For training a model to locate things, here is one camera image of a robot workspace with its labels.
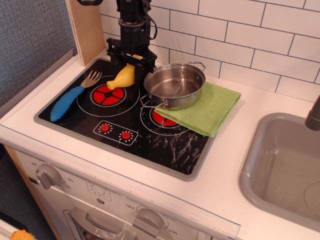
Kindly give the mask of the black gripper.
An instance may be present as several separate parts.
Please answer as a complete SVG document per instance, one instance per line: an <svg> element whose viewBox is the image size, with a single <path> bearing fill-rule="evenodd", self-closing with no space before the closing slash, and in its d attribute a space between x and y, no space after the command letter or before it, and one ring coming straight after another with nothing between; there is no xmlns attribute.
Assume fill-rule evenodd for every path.
<svg viewBox="0 0 320 240"><path fill-rule="evenodd" d="M127 66L134 65L134 86L140 87L145 77L154 72L157 56L150 51L149 45L152 40L151 22L125 22L119 21L120 39L108 38L107 54L114 77Z"/></svg>

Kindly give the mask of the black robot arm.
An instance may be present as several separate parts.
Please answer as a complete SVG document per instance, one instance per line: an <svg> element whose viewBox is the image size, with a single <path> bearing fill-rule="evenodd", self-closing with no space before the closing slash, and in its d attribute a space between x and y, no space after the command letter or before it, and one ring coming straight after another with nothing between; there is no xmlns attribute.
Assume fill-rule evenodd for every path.
<svg viewBox="0 0 320 240"><path fill-rule="evenodd" d="M126 65L134 66L134 86L140 88L148 73L155 68L157 56L149 50L151 22L148 15L150 0L118 0L117 11L120 12L118 24L120 39L108 38L107 55L110 56L114 73L118 74Z"/></svg>

